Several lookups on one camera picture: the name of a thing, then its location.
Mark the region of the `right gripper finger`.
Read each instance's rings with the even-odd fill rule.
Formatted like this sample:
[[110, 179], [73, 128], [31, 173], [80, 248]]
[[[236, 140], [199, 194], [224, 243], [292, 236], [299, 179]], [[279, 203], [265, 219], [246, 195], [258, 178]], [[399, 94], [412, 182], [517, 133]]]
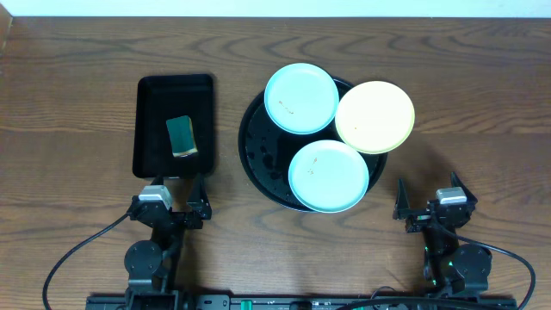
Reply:
[[398, 194], [393, 210], [394, 220], [404, 220], [409, 216], [410, 203], [408, 201], [408, 195], [406, 193], [406, 186], [402, 179], [398, 181]]
[[451, 185], [453, 187], [459, 187], [462, 189], [464, 195], [467, 198], [468, 203], [477, 203], [478, 199], [472, 194], [472, 192], [466, 187], [466, 185], [461, 181], [457, 174], [452, 171], [450, 175]]

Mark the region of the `green yellow sponge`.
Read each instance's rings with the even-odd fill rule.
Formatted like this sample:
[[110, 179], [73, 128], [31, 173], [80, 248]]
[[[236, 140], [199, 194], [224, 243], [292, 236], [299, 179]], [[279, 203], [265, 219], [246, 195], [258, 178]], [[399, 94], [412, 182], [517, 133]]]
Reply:
[[188, 115], [166, 121], [170, 145], [174, 158], [184, 158], [197, 153], [193, 123]]

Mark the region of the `light blue plate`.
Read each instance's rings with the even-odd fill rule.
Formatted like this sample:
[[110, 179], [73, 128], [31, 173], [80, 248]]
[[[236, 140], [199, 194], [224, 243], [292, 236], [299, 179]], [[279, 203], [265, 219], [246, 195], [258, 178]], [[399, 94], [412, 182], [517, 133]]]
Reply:
[[339, 104], [336, 83], [328, 72], [307, 63], [285, 65], [266, 84], [263, 104], [282, 130], [317, 133], [334, 119]]
[[331, 139], [302, 147], [288, 168], [289, 187], [297, 200], [325, 214], [354, 207], [367, 193], [369, 179], [359, 152]]

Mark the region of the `yellow plate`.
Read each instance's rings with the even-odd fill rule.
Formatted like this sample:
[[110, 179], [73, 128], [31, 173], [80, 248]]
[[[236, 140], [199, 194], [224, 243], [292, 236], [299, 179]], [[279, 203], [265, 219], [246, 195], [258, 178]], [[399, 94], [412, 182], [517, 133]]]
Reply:
[[340, 100], [335, 117], [339, 138], [366, 154], [392, 151], [408, 138], [415, 122], [412, 99], [384, 81], [358, 84]]

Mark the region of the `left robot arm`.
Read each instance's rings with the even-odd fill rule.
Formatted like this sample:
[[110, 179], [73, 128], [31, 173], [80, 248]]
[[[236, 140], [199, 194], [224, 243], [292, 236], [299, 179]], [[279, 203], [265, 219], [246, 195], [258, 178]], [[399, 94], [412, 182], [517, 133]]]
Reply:
[[141, 294], [165, 294], [174, 287], [183, 236], [201, 229], [210, 220], [212, 209], [204, 188], [203, 175], [195, 176], [187, 200], [189, 211], [175, 211], [173, 198], [162, 177], [156, 177], [132, 199], [128, 214], [152, 229], [148, 240], [132, 245], [124, 259], [129, 289]]

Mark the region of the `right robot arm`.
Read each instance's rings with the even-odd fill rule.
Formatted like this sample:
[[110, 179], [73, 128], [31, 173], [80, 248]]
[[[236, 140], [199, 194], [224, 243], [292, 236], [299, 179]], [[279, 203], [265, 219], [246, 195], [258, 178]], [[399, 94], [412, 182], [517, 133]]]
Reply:
[[419, 209], [410, 207], [405, 183], [399, 180], [393, 218], [406, 223], [407, 233], [424, 236], [424, 278], [433, 284], [427, 296], [477, 299], [488, 290], [492, 254], [480, 245], [461, 245], [455, 236], [470, 221], [478, 200], [455, 173], [450, 180], [449, 188], [439, 189]]

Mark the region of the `black rectangular tray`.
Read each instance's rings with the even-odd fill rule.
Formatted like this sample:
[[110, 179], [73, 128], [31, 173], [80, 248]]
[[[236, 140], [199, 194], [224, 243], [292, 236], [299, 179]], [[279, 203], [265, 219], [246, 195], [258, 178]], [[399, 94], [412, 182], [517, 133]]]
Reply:
[[[166, 121], [188, 115], [197, 153], [172, 155]], [[214, 169], [214, 81], [208, 74], [149, 76], [138, 83], [133, 174], [192, 178]]]

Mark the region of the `black round tray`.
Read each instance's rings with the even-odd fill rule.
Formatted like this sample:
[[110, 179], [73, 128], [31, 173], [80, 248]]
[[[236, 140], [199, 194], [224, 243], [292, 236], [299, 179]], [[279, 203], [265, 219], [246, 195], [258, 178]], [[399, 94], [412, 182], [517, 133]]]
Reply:
[[285, 208], [315, 213], [293, 193], [288, 171], [295, 154], [318, 140], [340, 140], [334, 121], [316, 133], [289, 133], [270, 119], [260, 92], [240, 123], [238, 153], [247, 177], [263, 195]]

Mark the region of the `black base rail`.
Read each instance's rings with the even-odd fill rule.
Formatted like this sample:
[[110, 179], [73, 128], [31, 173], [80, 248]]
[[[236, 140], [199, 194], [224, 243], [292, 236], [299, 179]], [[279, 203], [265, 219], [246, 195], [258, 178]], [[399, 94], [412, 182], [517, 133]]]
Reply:
[[397, 296], [362, 298], [258, 297], [202, 294], [93, 295], [85, 310], [392, 310], [392, 309], [515, 309], [513, 300], [444, 300], [407, 302]]

